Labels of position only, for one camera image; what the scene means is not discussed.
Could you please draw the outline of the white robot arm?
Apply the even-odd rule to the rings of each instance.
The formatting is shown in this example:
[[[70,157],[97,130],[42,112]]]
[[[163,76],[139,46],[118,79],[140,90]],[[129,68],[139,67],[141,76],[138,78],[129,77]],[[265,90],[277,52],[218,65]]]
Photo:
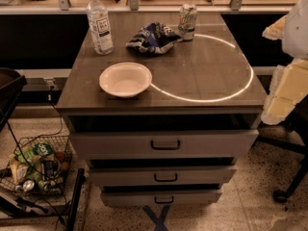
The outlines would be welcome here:
[[[268,125],[283,121],[308,94],[308,0],[299,0],[289,13],[267,27],[266,39],[281,39],[284,53],[293,57],[273,72],[261,114]]]

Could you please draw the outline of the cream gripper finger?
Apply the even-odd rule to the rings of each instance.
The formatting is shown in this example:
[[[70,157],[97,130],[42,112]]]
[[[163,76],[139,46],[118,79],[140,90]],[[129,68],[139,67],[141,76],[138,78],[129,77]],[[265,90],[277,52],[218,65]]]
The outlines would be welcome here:
[[[308,61],[294,59],[287,66],[279,65],[273,72],[261,120],[276,125],[308,94]]]
[[[286,16],[282,16],[269,27],[267,27],[262,36],[266,39],[278,40],[283,38],[283,30],[285,25]]]

